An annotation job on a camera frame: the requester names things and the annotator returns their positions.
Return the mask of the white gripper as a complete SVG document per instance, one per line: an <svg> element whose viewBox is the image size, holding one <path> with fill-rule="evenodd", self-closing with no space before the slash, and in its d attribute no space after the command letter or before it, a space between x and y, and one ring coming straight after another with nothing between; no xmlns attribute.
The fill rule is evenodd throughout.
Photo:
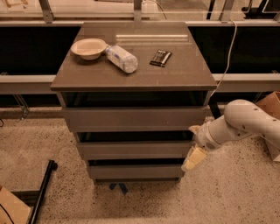
<svg viewBox="0 0 280 224"><path fill-rule="evenodd" d="M199 147L193 146L189 150L181 166L183 172L187 172L199 164L207 156L206 151L214 151L219 148L219 144L214 141L210 134L209 125L210 122L206 122L201 126L193 125L188 128L195 134L195 142Z"/></svg>

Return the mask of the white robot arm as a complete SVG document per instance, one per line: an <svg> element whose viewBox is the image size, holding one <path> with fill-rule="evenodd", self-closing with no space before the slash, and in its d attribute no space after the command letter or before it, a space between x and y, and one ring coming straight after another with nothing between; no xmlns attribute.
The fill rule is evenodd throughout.
<svg viewBox="0 0 280 224"><path fill-rule="evenodd" d="M274 147L280 147L280 120L269 115L254 103L246 100L231 101L224 115L193 125L189 130L194 134L192 146L181 169L187 172L199 164L210 151L219 149L230 141L238 141L254 134L262 137Z"/></svg>

